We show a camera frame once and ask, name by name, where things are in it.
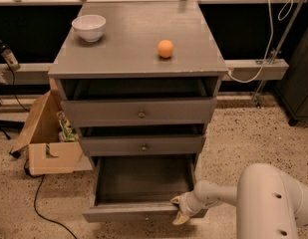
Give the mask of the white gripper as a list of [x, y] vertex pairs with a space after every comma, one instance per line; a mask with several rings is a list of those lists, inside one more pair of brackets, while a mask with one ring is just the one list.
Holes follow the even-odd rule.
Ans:
[[175, 226], [186, 223], [190, 217], [195, 216], [200, 211], [204, 210], [210, 201], [201, 198], [194, 191], [187, 192], [181, 196], [176, 196], [170, 200], [172, 204], [179, 205], [179, 211], [176, 214], [172, 224]]

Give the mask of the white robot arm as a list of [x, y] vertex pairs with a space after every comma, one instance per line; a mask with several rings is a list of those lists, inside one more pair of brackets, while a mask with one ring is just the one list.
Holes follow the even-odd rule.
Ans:
[[171, 202], [175, 225], [222, 202], [234, 206], [237, 239], [299, 239], [308, 228], [308, 186], [266, 163], [247, 166], [235, 186], [201, 180]]

